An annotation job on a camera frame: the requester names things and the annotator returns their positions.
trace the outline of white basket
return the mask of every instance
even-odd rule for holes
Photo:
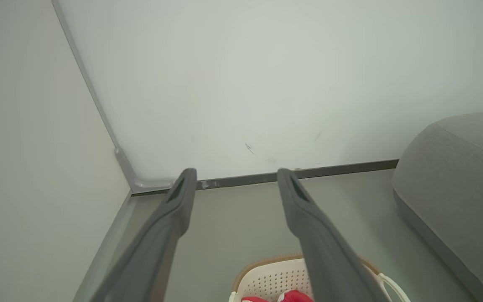
[[[363,258],[360,258],[360,261],[376,279],[389,301],[391,298],[385,289],[385,283],[397,293],[402,302],[410,302],[404,291],[393,280],[380,273]],[[246,266],[232,285],[229,302],[242,302],[243,297],[260,297],[275,302],[286,290],[299,290],[314,300],[302,254],[268,258]]]

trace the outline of basket handle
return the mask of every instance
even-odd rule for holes
[[[329,218],[318,208],[295,174],[277,172],[290,231],[299,239],[316,302],[388,302]]]
[[[186,169],[104,279],[92,302],[163,301],[177,241],[190,225],[197,183]]]
[[[385,289],[385,283],[387,283],[393,291],[395,291],[396,295],[400,298],[401,302],[411,302],[409,300],[408,295],[402,290],[400,285],[398,285],[393,279],[387,277],[386,275],[383,275],[383,273],[380,273],[379,275],[376,276],[381,281],[381,289],[385,291],[387,294],[387,297],[389,298],[389,301],[391,301],[391,297],[389,296],[389,293],[387,293],[387,290]]]

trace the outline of white wall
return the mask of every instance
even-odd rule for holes
[[[0,302],[69,302],[129,192],[49,0],[0,0]]]
[[[483,0],[60,2],[146,178],[396,159],[483,111]]]

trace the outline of gray sofa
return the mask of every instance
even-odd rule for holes
[[[483,113],[435,122],[393,177],[401,215],[483,302]]]

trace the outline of gray baseboard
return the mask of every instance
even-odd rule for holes
[[[365,162],[365,163],[354,163],[345,164],[341,166],[331,166],[313,169],[301,169],[295,170],[297,178],[313,178],[321,176],[330,176],[338,174],[350,174],[358,172],[369,172],[377,170],[387,170],[394,169],[398,164],[398,160],[388,160],[388,161],[377,161],[377,162]],[[250,185],[250,184],[260,184],[260,183],[270,183],[277,181],[277,173],[266,173],[266,174],[254,174],[246,176],[236,176],[227,178],[216,178],[213,180],[199,180],[197,182],[197,190],[208,190],[216,189],[219,187],[237,187],[240,185]],[[154,195],[154,194],[164,194],[167,190],[160,190],[148,193],[138,193],[132,196],[140,195]]]

